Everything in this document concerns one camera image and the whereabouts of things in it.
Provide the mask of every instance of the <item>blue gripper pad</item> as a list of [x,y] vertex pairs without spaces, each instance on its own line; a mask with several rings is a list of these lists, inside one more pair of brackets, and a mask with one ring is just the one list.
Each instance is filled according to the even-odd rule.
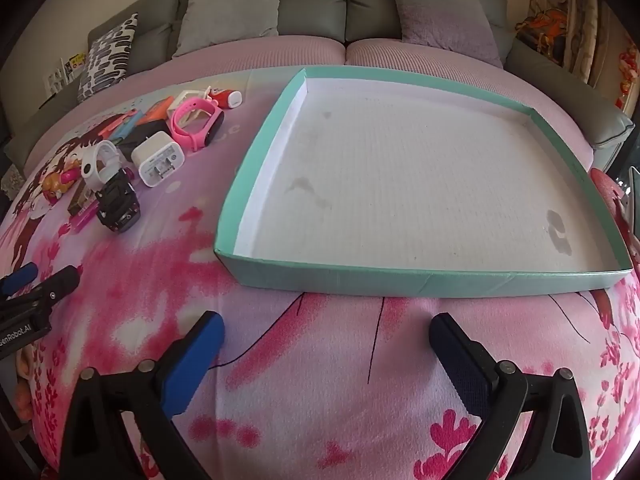
[[207,311],[185,337],[172,343],[164,352],[156,380],[162,410],[167,417],[187,409],[224,339],[222,316]]
[[498,386],[495,360],[480,343],[471,341],[446,313],[431,320],[429,343],[466,410],[486,418]]
[[33,262],[28,263],[2,280],[0,296],[12,296],[25,285],[28,285],[38,277],[38,267]]

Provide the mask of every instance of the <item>white phone charger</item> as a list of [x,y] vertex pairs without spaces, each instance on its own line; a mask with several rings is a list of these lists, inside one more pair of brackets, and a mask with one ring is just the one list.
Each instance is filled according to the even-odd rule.
[[156,132],[131,152],[142,182],[155,187],[184,164],[184,152],[167,133]]

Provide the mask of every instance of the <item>watch face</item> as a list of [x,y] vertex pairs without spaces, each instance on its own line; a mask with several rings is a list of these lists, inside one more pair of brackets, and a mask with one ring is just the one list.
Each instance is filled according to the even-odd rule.
[[205,146],[209,146],[210,145],[211,141],[213,140],[213,137],[216,136],[216,133],[220,129],[220,126],[222,126],[222,121],[224,121],[224,120],[225,120],[225,113],[221,111],[220,115],[218,116],[218,118],[211,125],[209,131],[207,132],[207,135],[204,137],[204,145]]

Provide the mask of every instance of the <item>toy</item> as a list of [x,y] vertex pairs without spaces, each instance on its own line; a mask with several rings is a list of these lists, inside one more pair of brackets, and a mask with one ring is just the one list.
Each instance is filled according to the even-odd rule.
[[42,194],[51,205],[56,204],[80,178],[79,168],[80,161],[74,158],[65,163],[63,171],[54,171],[44,178],[41,184]]
[[[183,116],[192,114],[197,110],[202,110],[209,115],[209,119],[203,127],[196,129],[193,124],[191,124],[191,129],[196,131],[190,132],[178,126]],[[183,102],[171,116],[169,128],[175,142],[180,144],[184,150],[197,152],[199,149],[204,148],[204,146],[208,146],[213,140],[213,136],[222,125],[224,118],[225,113],[212,101],[192,97]]]

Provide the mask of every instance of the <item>pink smartwatch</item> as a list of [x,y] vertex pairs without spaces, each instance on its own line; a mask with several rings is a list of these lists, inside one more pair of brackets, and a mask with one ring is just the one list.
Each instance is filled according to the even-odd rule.
[[[209,114],[207,123],[200,130],[188,132],[178,126],[181,118],[196,110],[203,110]],[[225,113],[216,106],[214,102],[199,97],[192,97],[181,103],[180,106],[175,109],[175,112],[169,119],[169,129],[175,142],[180,144],[182,149],[197,152],[200,148],[209,146],[216,132],[222,125],[224,118]]]

